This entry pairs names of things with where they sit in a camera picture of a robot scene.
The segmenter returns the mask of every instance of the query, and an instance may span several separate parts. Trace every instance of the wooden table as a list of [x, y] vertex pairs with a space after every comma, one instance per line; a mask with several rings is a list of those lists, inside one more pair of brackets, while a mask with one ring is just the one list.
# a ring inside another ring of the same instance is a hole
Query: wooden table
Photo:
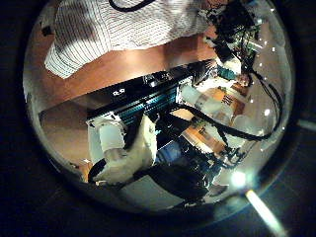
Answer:
[[111, 51], [63, 80], [43, 64], [52, 41], [37, 24], [26, 56], [25, 90], [36, 98], [38, 112], [119, 82], [216, 56], [198, 35], [144, 50]]

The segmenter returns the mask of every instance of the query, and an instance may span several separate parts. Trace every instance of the light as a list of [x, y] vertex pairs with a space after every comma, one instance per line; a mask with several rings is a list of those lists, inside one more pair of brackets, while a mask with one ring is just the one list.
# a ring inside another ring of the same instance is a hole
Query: light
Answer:
[[265, 110], [265, 117], [268, 117], [268, 116], [269, 116], [269, 114], [270, 114], [270, 112], [271, 112], [271, 110], [266, 109], [266, 110]]
[[235, 171], [231, 176], [231, 183], [237, 189], [242, 189], [246, 186], [246, 175], [243, 172]]
[[267, 224], [268, 228], [274, 233], [275, 236], [287, 236], [283, 226], [280, 224], [280, 222], [277, 220], [274, 214], [268, 209], [265, 203], [257, 196], [257, 194], [254, 191], [247, 191], [246, 198], [254, 207], [254, 209], [258, 212], [258, 214], [262, 217], [264, 222]]

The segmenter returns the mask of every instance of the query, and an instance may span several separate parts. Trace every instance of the black cable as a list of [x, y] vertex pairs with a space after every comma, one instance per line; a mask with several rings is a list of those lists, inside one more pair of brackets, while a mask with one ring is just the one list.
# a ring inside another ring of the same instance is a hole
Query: black cable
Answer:
[[113, 7], [115, 10], [119, 11], [119, 12], [135, 12], [138, 11], [144, 7], [146, 7], [147, 5], [149, 5], [150, 3], [153, 3], [156, 0], [144, 0], [141, 3], [138, 3], [135, 6], [132, 7], [128, 7], [128, 8], [123, 8], [123, 7], [119, 7], [116, 3], [114, 3], [113, 0], [109, 0], [110, 6]]
[[193, 107], [190, 107], [190, 106], [187, 106], [187, 105], [178, 105], [178, 108], [179, 109], [184, 109], [184, 110], [187, 110], [187, 111], [191, 112], [196, 117], [207, 121], [211, 125], [215, 126], [217, 129], [220, 129], [221, 131], [223, 131], [223, 132], [225, 132], [227, 134], [230, 134], [230, 135], [233, 135], [233, 136], [237, 136], [237, 137], [240, 137], [240, 138], [243, 138], [243, 139], [261, 141], [261, 140], [268, 139], [272, 135], [271, 133], [268, 133], [268, 134], [263, 135], [263, 136], [257, 136], [257, 135], [249, 134], [249, 133], [246, 133], [244, 131], [240, 131], [240, 130], [237, 130], [235, 128], [223, 125], [220, 122], [210, 118], [206, 114], [202, 113], [201, 111], [199, 111], [199, 110], [197, 110], [197, 109], [195, 109]]

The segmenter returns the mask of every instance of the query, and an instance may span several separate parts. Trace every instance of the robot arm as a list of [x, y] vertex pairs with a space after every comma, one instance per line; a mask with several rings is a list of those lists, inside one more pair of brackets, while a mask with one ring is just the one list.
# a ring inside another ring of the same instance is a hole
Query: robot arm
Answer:
[[114, 185], [125, 183], [133, 174], [152, 166], [157, 152], [155, 123], [143, 116], [138, 133], [128, 149], [124, 148], [122, 126], [105, 120], [96, 127], [100, 134], [101, 147], [106, 160], [104, 169], [93, 178], [95, 182]]
[[[195, 88], [185, 85], [183, 86], [181, 93], [183, 99], [187, 103], [191, 104], [204, 114], [212, 116], [216, 121], [222, 123], [223, 125], [231, 126], [238, 130], [254, 135], [258, 133], [257, 126], [250, 120], [250, 118], [246, 116], [237, 116], [236, 118], [232, 119], [233, 111], [229, 106], [215, 101], [214, 99], [199, 92]], [[208, 124], [205, 127], [205, 131], [215, 139], [224, 142], [216, 127]], [[232, 148], [238, 148], [246, 142], [246, 140], [243, 138], [228, 134], [226, 135], [226, 138], [229, 146]]]

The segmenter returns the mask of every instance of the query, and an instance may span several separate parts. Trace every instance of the shirt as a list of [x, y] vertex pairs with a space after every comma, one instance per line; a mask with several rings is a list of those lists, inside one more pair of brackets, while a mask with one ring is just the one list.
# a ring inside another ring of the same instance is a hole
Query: shirt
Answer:
[[[130, 7], [142, 0], [115, 0]], [[64, 0], [55, 19], [55, 39], [45, 67], [65, 79], [111, 50], [145, 49], [207, 29], [198, 14], [202, 0], [156, 0], [131, 13], [108, 0]]]

